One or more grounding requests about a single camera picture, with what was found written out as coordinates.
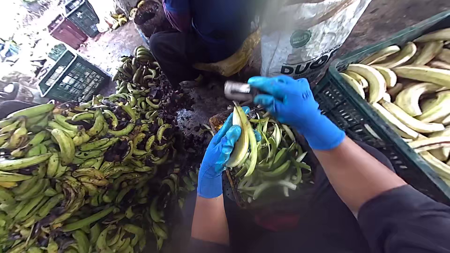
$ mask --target yellow plastic bag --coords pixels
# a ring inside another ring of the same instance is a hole
[[[232,56],[216,63],[195,63],[194,68],[209,72],[216,72],[225,77],[232,76],[239,72],[253,53],[253,48],[261,40],[260,29],[256,30],[244,40],[241,47]]]

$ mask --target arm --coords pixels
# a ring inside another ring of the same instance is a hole
[[[229,233],[223,203],[222,172],[234,143],[241,135],[241,128],[232,126],[232,116],[211,139],[200,165],[191,231],[194,239],[224,245],[229,244]]]
[[[223,194],[212,199],[197,196],[191,236],[218,244],[230,243]]]
[[[304,135],[339,197],[353,212],[373,252],[448,252],[450,207],[407,185],[326,116],[306,79],[252,77],[257,95],[282,123]]]
[[[188,32],[191,29],[191,12],[187,0],[164,0],[162,2],[164,12],[170,24],[180,32]]]
[[[330,151],[314,150],[334,190],[353,212],[381,193],[406,185],[348,137]]]
[[[387,190],[406,185],[395,173],[365,152],[318,109],[306,79],[252,77],[261,104],[282,123],[302,133],[324,167],[339,197],[353,212]]]

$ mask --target blue glove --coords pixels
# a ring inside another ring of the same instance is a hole
[[[344,131],[320,113],[319,104],[305,78],[251,77],[248,83],[268,93],[257,95],[254,102],[266,108],[281,123],[303,134],[313,149],[334,149],[344,140]]]

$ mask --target forearm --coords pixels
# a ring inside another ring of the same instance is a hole
[[[348,137],[329,151],[314,150],[327,177],[343,202],[353,212],[383,192],[406,185]]]
[[[212,199],[197,196],[191,236],[217,244],[230,243],[223,195]]]

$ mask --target plastic container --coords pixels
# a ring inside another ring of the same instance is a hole
[[[96,24],[99,17],[87,0],[71,0],[66,3],[65,16],[78,26],[87,36],[93,38],[99,31]]]
[[[403,46],[422,34],[446,27],[450,27],[450,11],[404,29],[386,41],[334,60],[323,79],[313,89],[313,94],[323,114],[350,138],[377,148],[390,159],[397,174],[414,188],[436,201],[450,204],[450,187],[339,75],[348,64],[357,63],[371,53],[390,45]]]
[[[85,102],[107,85],[109,78],[98,67],[67,50],[39,82],[39,89],[41,96],[48,99]]]
[[[62,15],[58,15],[47,28],[53,38],[66,43],[75,50],[87,40],[87,35]]]

